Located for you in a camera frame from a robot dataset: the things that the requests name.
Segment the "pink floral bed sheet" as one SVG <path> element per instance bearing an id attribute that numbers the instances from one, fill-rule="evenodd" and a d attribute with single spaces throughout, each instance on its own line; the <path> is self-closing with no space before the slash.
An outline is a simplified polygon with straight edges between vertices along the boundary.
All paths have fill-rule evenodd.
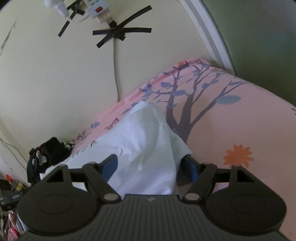
<path id="1" fill-rule="evenodd" d="M 72 156 L 112 130 L 140 101 L 157 104 L 199 162 L 241 165 L 285 201 L 281 231 L 295 240 L 295 106 L 203 60 L 181 62 L 96 116 Z"/>

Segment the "white power strip on wall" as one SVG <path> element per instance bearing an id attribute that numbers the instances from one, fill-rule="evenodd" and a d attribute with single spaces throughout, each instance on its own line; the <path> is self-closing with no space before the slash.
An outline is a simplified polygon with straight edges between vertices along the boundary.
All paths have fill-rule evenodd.
<path id="1" fill-rule="evenodd" d="M 97 19 L 100 24 L 110 23 L 112 14 L 109 10 L 109 3 L 104 0 L 84 0 L 87 6 L 86 13 L 92 19 Z"/>

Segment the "white plug adapter on wall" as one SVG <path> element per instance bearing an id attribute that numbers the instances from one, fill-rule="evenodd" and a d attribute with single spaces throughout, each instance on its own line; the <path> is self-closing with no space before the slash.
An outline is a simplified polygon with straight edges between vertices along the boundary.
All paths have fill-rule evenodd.
<path id="1" fill-rule="evenodd" d="M 64 0 L 44 0 L 44 4 L 48 8 L 55 9 L 64 18 L 69 17 L 69 11 L 64 4 Z"/>

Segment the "black tape cross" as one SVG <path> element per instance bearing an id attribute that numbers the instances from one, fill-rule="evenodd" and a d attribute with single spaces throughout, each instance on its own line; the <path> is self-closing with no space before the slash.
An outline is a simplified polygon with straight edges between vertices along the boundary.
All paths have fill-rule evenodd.
<path id="1" fill-rule="evenodd" d="M 58 33 L 58 37 L 62 37 L 62 35 L 64 34 L 64 32 L 67 30 L 67 28 L 69 27 L 71 21 L 76 17 L 76 16 L 82 16 L 85 17 L 86 16 L 86 12 L 83 9 L 83 1 L 82 0 L 78 0 L 78 1 L 74 1 L 73 3 L 71 3 L 69 6 L 67 6 L 67 10 L 70 11 L 70 15 L 69 17 L 66 18 L 66 22 L 63 25 L 62 29 L 60 30 L 60 32 Z"/>
<path id="2" fill-rule="evenodd" d="M 106 44 L 111 39 L 119 39 L 121 41 L 124 41 L 127 33 L 151 33 L 152 28 L 143 28 L 143 27 L 132 27 L 132 28 L 126 28 L 126 25 L 130 23 L 131 21 L 135 20 L 139 16 L 147 13 L 148 11 L 152 10 L 152 7 L 146 6 L 145 8 L 137 11 L 135 14 L 128 17 L 126 20 L 121 22 L 119 25 L 115 21 L 111 21 L 108 25 L 108 29 L 103 30 L 95 30 L 93 31 L 92 35 L 105 35 L 105 37 L 96 44 L 97 48 L 101 48 L 104 44 Z"/>

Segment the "clutter of items beside bed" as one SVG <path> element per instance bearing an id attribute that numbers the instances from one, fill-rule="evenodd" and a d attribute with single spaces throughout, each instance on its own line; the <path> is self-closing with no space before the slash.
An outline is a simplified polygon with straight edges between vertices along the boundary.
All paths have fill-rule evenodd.
<path id="1" fill-rule="evenodd" d="M 17 240 L 24 230 L 16 214 L 16 206 L 27 186 L 1 174 L 1 240 Z"/>

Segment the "white window frame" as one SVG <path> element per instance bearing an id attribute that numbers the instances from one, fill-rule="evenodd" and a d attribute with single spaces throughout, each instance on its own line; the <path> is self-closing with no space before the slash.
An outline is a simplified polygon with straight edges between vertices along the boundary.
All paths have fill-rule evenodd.
<path id="1" fill-rule="evenodd" d="M 180 3 L 197 28 L 215 66 L 235 75 L 226 46 L 202 1 L 181 0 Z"/>

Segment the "black tape cross lower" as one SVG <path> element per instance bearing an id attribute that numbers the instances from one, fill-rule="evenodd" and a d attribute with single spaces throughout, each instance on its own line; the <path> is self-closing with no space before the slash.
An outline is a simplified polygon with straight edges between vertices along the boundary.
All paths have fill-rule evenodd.
<path id="1" fill-rule="evenodd" d="M 135 20 L 139 16 L 147 13 L 148 11 L 152 10 L 152 7 L 146 6 L 145 8 L 137 11 L 135 14 L 128 17 L 126 20 L 121 22 L 119 25 L 115 21 L 111 21 L 108 25 L 108 29 L 103 30 L 95 30 L 93 31 L 92 35 L 105 35 L 105 37 L 96 44 L 97 48 L 101 48 L 104 44 L 106 44 L 111 39 L 119 39 L 121 41 L 124 41 L 127 33 L 151 33 L 152 28 L 143 28 L 143 27 L 132 27 L 132 28 L 126 28 L 126 25 L 130 23 L 131 21 Z"/>

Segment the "black tape cross upper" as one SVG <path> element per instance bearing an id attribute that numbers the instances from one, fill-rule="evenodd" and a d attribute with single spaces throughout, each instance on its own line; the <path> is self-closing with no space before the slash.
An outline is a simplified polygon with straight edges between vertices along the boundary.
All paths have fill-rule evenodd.
<path id="1" fill-rule="evenodd" d="M 67 30 L 67 28 L 69 27 L 71 21 L 76 17 L 76 16 L 82 16 L 85 17 L 86 16 L 86 12 L 83 9 L 83 1 L 82 0 L 78 0 L 78 1 L 74 1 L 73 3 L 71 3 L 69 6 L 67 6 L 67 10 L 70 11 L 70 15 L 69 17 L 66 18 L 66 22 L 63 25 L 62 29 L 60 30 L 60 32 L 58 33 L 58 37 L 62 37 L 62 35 L 64 34 L 64 32 Z"/>

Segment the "pile of black patterned clothes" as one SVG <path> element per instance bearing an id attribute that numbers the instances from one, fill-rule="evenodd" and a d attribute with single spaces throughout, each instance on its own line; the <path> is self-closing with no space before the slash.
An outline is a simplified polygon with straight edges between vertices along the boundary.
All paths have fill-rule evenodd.
<path id="1" fill-rule="evenodd" d="M 60 142 L 56 137 L 52 137 L 42 145 L 32 148 L 29 151 L 29 161 L 27 164 L 27 180 L 30 184 L 38 183 L 40 174 L 51 167 L 67 159 L 74 148 L 74 142 Z"/>

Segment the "white t-shirt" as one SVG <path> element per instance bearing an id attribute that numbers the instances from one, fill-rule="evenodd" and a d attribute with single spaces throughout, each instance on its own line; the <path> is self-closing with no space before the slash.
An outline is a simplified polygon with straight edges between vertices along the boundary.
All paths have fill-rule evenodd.
<path id="1" fill-rule="evenodd" d="M 141 101 L 114 128 L 63 164 L 81 168 L 89 162 L 101 163 L 111 154 L 117 156 L 118 167 L 108 184 L 124 197 L 173 194 L 180 162 L 192 151 L 171 130 L 157 105 Z"/>

